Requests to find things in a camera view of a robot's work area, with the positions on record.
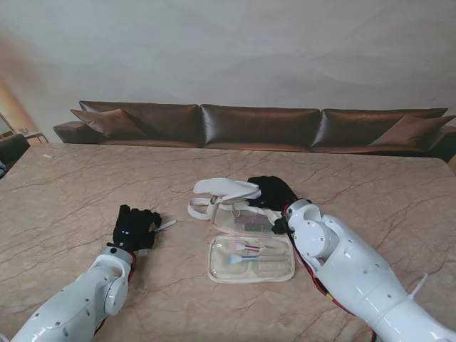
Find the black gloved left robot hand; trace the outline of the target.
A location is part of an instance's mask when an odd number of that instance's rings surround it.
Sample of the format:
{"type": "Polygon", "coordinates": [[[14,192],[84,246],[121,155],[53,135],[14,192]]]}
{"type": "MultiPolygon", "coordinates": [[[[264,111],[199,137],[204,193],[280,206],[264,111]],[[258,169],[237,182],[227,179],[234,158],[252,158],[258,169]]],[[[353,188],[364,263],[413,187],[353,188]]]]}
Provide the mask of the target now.
{"type": "Polygon", "coordinates": [[[123,204],[113,230],[113,244],[127,252],[151,249],[155,242],[152,225],[160,227],[161,223],[162,218],[157,212],[123,204]]]}

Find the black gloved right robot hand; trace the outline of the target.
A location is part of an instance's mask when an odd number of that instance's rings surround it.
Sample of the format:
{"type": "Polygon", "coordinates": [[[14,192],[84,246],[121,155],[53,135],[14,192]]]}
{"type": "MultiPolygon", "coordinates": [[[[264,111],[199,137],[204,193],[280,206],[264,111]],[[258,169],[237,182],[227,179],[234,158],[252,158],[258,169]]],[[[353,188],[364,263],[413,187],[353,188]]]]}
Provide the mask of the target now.
{"type": "Polygon", "coordinates": [[[250,177],[247,182],[258,185],[261,191],[259,197],[248,200],[253,207],[283,212],[299,199],[285,181],[276,176],[250,177]]]}

